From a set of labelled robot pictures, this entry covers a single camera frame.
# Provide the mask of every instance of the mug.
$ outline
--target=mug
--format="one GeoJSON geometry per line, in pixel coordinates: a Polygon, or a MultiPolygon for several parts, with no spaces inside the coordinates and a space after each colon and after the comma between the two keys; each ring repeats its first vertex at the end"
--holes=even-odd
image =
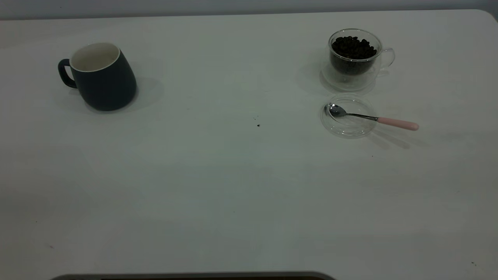
{"type": "Polygon", "coordinates": [[[135,97],[136,80],[121,50],[111,43],[95,43],[77,50],[58,66],[62,81],[78,89],[85,102],[100,111],[126,106],[135,97]],[[74,80],[65,66],[71,67],[74,80]]]}
{"type": "Polygon", "coordinates": [[[325,80],[335,89],[344,92],[357,92],[372,85],[380,70],[389,67],[395,59],[392,48],[384,48],[377,36],[361,29],[343,29],[330,36],[327,45],[327,60],[324,62],[322,74],[325,80]],[[365,59],[351,59],[337,53],[332,44],[339,37],[357,37],[365,39],[376,50],[376,54],[365,59]],[[382,59],[381,54],[390,54],[382,59]]]}

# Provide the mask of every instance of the glass cup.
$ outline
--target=glass cup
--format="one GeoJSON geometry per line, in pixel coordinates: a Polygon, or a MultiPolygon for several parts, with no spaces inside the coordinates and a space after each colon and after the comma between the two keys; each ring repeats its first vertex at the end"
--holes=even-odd
{"type": "Polygon", "coordinates": [[[372,33],[361,29],[343,29],[334,33],[327,46],[328,58],[324,62],[322,73],[325,80],[336,90],[344,92],[361,91],[372,85],[378,72],[389,67],[395,58],[392,48],[383,48],[382,43],[372,33]],[[357,37],[359,41],[365,39],[377,53],[365,59],[351,59],[341,56],[333,50],[332,44],[339,37],[357,37]],[[383,60],[381,54],[390,55],[383,60]]]}

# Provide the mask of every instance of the mug rim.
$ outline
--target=mug rim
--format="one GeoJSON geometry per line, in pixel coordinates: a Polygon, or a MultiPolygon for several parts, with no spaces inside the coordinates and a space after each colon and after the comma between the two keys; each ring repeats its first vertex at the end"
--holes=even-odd
{"type": "Polygon", "coordinates": [[[373,60],[373,59],[376,59],[383,51],[383,47],[382,47],[382,41],[377,37],[375,36],[374,34],[372,34],[371,32],[368,32],[366,30],[363,30],[363,29],[359,29],[359,28],[346,28],[346,29],[341,29],[337,32],[335,32],[334,34],[332,34],[332,36],[330,36],[329,38],[329,49],[330,51],[337,57],[341,58],[341,59],[344,59],[344,60],[347,60],[347,61],[352,61],[352,62],[366,62],[366,61],[370,61],[370,60],[373,60]],[[337,52],[335,52],[335,50],[332,48],[332,38],[339,32],[344,32],[344,31],[350,31],[350,30],[354,30],[354,31],[361,31],[361,32],[365,32],[365,33],[368,33],[370,34],[371,36],[373,36],[379,43],[379,50],[378,52],[374,55],[374,56],[371,56],[369,58],[364,58],[364,59],[353,59],[353,58],[348,58],[348,57],[345,57],[345,56],[342,56],[340,54],[338,54],[337,52]]]}
{"type": "Polygon", "coordinates": [[[87,44],[86,46],[83,46],[83,47],[81,47],[81,48],[79,48],[79,49],[77,49],[77,50],[75,50],[75,51],[73,52],[73,54],[72,54],[72,55],[70,56],[70,58],[69,58],[69,66],[70,66],[71,68],[73,68],[74,70],[76,70],[76,71],[78,71],[78,72],[82,72],[82,73],[97,72],[97,71],[100,71],[100,70],[106,69],[106,68],[110,67],[111,65],[113,65],[113,64],[114,64],[114,63],[115,63],[115,62],[119,59],[119,57],[120,57],[120,56],[121,56],[121,49],[120,49],[118,46],[114,45],[113,43],[109,43],[109,42],[90,43],[90,44],[87,44]],[[78,68],[76,68],[76,67],[74,67],[74,66],[73,66],[73,59],[74,59],[74,56],[75,56],[75,55],[76,55],[79,51],[81,51],[81,50],[83,50],[83,49],[85,49],[85,48],[88,48],[88,47],[90,47],[90,46],[100,45],[100,44],[103,44],[103,45],[110,45],[110,46],[112,46],[112,47],[116,48],[116,50],[118,50],[118,55],[116,56],[116,58],[115,58],[115,59],[114,59],[111,63],[109,63],[108,65],[106,65],[106,66],[104,66],[104,67],[102,67],[102,68],[99,68],[99,69],[96,69],[96,70],[91,70],[91,71],[80,70],[80,69],[78,69],[78,68]]]}

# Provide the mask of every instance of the coffee bean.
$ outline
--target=coffee bean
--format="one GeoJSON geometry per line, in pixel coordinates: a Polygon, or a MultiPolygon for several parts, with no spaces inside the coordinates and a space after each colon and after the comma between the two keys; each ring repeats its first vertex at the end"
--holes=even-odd
{"type": "MultiPolygon", "coordinates": [[[[367,59],[377,54],[377,50],[370,43],[358,37],[338,37],[332,43],[332,49],[342,57],[349,59],[367,59]]],[[[339,72],[347,75],[360,75],[367,72],[373,65],[374,60],[365,62],[347,61],[335,55],[330,56],[331,63],[339,72]]]]}

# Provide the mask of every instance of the glass saucer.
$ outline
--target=glass saucer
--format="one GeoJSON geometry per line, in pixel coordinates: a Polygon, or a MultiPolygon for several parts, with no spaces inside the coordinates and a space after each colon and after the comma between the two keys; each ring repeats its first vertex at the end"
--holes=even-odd
{"type": "Polygon", "coordinates": [[[339,94],[322,106],[320,119],[330,133],[344,138],[358,138],[370,133],[377,122],[353,116],[332,117],[326,106],[333,103],[341,106],[346,112],[376,117],[370,102],[353,93],[339,94]]]}

